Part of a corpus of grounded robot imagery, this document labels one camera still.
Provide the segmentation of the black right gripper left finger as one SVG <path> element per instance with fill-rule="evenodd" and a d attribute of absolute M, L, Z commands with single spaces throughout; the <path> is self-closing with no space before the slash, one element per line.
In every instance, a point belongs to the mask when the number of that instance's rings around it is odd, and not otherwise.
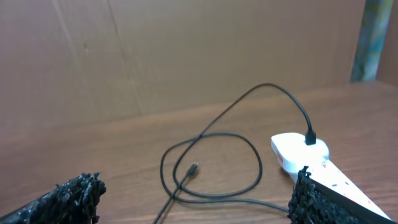
<path fill-rule="evenodd" d="M 1 217 L 8 224 L 95 224 L 96 207 L 106 193 L 99 173 L 82 173 L 38 199 Z"/>

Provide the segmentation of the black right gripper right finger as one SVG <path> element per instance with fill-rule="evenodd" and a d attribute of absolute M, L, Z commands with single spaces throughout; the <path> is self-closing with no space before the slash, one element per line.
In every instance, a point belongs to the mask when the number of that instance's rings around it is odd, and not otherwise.
<path fill-rule="evenodd" d="M 288 203 L 287 217 L 294 224 L 397 224 L 310 178 L 305 166 Z"/>

